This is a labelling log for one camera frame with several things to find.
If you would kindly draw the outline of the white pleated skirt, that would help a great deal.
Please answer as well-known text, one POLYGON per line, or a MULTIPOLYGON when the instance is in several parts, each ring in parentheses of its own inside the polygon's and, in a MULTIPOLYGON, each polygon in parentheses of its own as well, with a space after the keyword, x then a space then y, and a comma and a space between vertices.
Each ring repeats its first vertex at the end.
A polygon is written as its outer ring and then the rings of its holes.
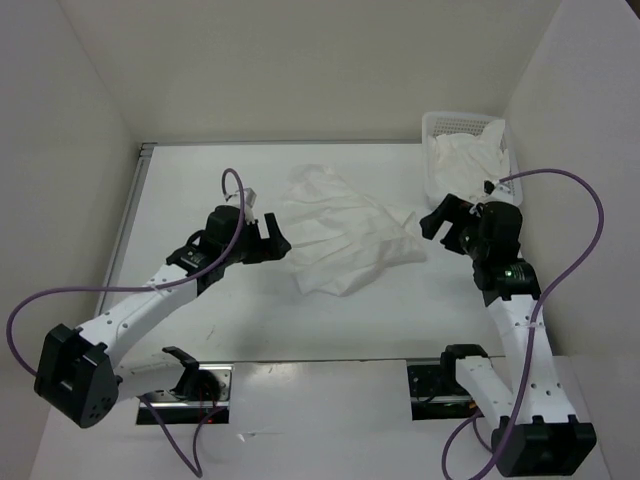
POLYGON ((358 192, 322 165, 297 166, 281 196, 282 231, 301 293, 348 296, 386 269, 427 260, 416 213, 358 192))

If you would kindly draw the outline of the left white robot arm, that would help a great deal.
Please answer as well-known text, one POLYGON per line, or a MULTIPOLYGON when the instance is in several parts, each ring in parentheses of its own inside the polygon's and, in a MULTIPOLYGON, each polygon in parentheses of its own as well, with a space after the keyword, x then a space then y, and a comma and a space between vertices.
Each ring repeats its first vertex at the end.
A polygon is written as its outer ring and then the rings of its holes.
POLYGON ((35 392, 83 429, 117 402, 156 391, 180 400, 204 392, 218 400, 216 377, 176 346, 138 364, 124 357, 166 317, 221 280, 229 266, 283 259, 291 245, 274 214, 264 220, 266 237, 247 208, 217 207, 205 228, 169 255, 141 291, 76 328, 54 327, 44 339, 35 392))

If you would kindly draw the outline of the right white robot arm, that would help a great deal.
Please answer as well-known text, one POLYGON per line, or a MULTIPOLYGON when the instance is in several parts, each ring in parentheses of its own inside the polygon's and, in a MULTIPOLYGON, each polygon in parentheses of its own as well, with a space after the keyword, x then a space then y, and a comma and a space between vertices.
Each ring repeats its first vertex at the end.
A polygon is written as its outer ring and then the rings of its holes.
POLYGON ((533 266, 520 252, 523 217, 500 201, 472 204, 453 194, 421 219, 422 235, 472 261, 473 280, 498 330, 510 380, 485 350, 454 344, 441 355, 438 380, 465 390, 491 428, 490 464, 507 478, 571 476, 596 445, 593 425, 579 419, 555 368, 533 266))

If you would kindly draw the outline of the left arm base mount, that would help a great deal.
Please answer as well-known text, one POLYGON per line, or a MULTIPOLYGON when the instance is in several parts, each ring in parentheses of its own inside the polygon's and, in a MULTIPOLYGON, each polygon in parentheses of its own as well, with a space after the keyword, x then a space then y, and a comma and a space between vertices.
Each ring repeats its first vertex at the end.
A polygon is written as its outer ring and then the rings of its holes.
POLYGON ((144 394, 167 425, 226 424, 234 366, 198 361, 178 347, 165 347, 149 365, 152 390, 144 394))

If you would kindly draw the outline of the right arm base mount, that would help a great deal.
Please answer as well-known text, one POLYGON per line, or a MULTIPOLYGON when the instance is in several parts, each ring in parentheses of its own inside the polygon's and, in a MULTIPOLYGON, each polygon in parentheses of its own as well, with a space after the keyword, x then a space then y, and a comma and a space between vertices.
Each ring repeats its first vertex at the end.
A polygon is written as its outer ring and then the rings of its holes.
POLYGON ((467 356, 487 358, 476 344, 445 347, 438 359, 410 360, 406 371, 413 421, 470 418, 477 406, 455 378, 455 361, 467 356))

